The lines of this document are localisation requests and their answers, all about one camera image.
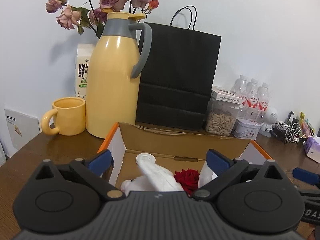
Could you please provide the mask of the red artificial rose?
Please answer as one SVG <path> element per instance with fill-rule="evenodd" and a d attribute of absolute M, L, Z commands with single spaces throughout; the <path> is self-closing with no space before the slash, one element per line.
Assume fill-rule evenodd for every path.
<path fill-rule="evenodd" d="M 174 178 L 180 183 L 184 191 L 191 196 L 199 186 L 199 172 L 197 170 L 187 169 L 181 172 L 175 172 Z"/>

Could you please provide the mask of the yellow white plush toy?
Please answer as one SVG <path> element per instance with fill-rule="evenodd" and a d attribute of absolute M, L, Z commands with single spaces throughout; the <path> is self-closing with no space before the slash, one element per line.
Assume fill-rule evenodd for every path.
<path fill-rule="evenodd" d="M 122 182 L 120 189 L 125 193 L 126 196 L 128 196 L 131 191 L 155 191 L 155 188 L 146 176 L 140 176 L 135 179 L 125 180 Z"/>

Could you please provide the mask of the white cloth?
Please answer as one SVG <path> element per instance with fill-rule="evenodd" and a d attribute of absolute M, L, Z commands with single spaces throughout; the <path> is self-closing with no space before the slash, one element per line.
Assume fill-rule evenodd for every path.
<path fill-rule="evenodd" d="M 150 184 L 158 192 L 184 191 L 174 175 L 166 168 L 156 164 L 156 158 L 149 153 L 140 153 L 136 156 L 136 163 Z"/>

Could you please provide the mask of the purple white tissue box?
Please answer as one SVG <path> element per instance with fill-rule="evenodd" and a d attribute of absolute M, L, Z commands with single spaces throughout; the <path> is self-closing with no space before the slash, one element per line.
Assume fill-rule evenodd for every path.
<path fill-rule="evenodd" d="M 320 163 L 320 137 L 308 137 L 304 145 L 306 156 L 313 161 Z"/>

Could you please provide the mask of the white metal tin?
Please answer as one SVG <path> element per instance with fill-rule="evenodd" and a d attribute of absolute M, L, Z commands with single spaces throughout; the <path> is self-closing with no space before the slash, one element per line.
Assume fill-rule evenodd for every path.
<path fill-rule="evenodd" d="M 232 129 L 232 134 L 238 139 L 255 140 L 261 128 L 261 124 L 253 120 L 237 118 Z"/>

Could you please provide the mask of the red orange cardboard box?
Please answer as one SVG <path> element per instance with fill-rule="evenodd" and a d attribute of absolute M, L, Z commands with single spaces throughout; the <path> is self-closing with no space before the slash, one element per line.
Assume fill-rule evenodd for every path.
<path fill-rule="evenodd" d="M 261 146 L 248 139 L 116 123 L 99 149 L 111 152 L 114 165 L 109 182 L 120 187 L 123 181 L 142 175 L 136 163 L 140 153 L 153 155 L 156 164 L 172 173 L 187 169 L 200 171 L 210 149 L 230 159 L 243 157 L 254 164 L 262 164 L 266 159 L 274 158 L 271 145 L 275 139 L 268 138 L 267 142 L 267 145 Z"/>

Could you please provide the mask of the clear seed container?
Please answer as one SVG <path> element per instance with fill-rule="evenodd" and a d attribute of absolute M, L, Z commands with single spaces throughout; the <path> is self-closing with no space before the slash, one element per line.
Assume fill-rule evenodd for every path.
<path fill-rule="evenodd" d="M 207 108 L 206 132 L 229 136 L 239 115 L 241 105 L 242 99 L 239 97 L 232 99 L 211 97 Z"/>

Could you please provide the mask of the yellow ceramic mug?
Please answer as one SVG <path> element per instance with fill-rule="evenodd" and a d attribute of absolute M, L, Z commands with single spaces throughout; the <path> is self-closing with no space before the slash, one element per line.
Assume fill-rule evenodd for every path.
<path fill-rule="evenodd" d="M 73 136 L 86 129 L 86 102 L 84 99 L 67 97 L 52 103 L 41 120 L 41 129 L 46 135 Z"/>

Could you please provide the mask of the white robot figurine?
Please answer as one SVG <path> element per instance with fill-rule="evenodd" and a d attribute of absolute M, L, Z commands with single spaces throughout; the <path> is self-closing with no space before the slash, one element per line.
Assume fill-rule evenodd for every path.
<path fill-rule="evenodd" d="M 259 133 L 265 137 L 271 137 L 270 131 L 272 130 L 272 125 L 276 123 L 277 119 L 278 111 L 274 107 L 268 107 L 264 114 Z"/>

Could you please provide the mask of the white flat box on container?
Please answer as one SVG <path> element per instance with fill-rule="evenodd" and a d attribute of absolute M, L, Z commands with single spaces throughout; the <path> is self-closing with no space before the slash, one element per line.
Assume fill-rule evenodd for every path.
<path fill-rule="evenodd" d="M 236 105 L 243 105 L 244 99 L 236 96 L 234 93 L 227 90 L 220 89 L 219 87 L 213 87 L 211 97 L 217 101 L 233 103 Z"/>

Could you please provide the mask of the water bottle left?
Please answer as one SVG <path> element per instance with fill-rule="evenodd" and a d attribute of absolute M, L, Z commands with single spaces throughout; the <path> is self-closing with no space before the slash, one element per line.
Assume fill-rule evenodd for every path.
<path fill-rule="evenodd" d="M 233 87 L 231 88 L 231 93 L 236 96 L 245 95 L 247 86 L 247 77 L 240 75 L 240 77 L 235 81 Z"/>

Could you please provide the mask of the water bottle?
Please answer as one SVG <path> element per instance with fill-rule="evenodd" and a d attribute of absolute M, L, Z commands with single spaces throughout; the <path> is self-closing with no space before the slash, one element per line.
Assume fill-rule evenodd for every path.
<path fill-rule="evenodd" d="M 257 122 L 261 123 L 265 112 L 268 108 L 268 103 L 270 101 L 270 95 L 269 95 L 269 85 L 267 83 L 263 83 L 262 86 L 258 88 L 258 104 L 257 104 Z"/>
<path fill-rule="evenodd" d="M 258 80 L 252 78 L 246 86 L 246 102 L 245 107 L 247 109 L 256 109 L 259 96 L 258 96 Z"/>
<path fill-rule="evenodd" d="M 247 86 L 247 77 L 240 75 L 240 77 L 235 81 L 233 87 L 231 88 L 231 93 L 236 96 L 245 95 Z"/>

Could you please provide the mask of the black paper shopping bag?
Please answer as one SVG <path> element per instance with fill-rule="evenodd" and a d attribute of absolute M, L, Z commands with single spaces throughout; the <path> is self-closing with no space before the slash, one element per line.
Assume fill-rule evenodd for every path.
<path fill-rule="evenodd" d="M 199 131 L 211 97 L 221 37 L 149 25 L 152 43 L 140 75 L 136 122 Z"/>

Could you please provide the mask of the dried pink rose bouquet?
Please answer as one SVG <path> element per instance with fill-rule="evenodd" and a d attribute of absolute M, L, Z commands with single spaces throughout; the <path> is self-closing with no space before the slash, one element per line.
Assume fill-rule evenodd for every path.
<path fill-rule="evenodd" d="M 59 12 L 56 21 L 63 29 L 76 29 L 79 35 L 82 35 L 85 29 L 91 29 L 95 36 L 100 38 L 108 14 L 123 11 L 126 3 L 129 3 L 130 15 L 139 11 L 147 16 L 159 6 L 159 0 L 99 0 L 97 8 L 93 7 L 91 0 L 87 0 L 86 3 L 89 4 L 89 9 L 84 6 L 74 7 L 68 0 L 48 0 L 46 12 L 49 14 Z"/>

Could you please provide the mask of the white board leaning on wall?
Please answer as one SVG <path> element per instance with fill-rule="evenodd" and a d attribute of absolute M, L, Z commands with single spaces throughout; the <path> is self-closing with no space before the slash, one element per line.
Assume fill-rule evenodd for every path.
<path fill-rule="evenodd" d="M 20 150 L 40 133 L 38 118 L 7 108 L 4 109 L 4 113 L 11 142 L 15 149 Z"/>

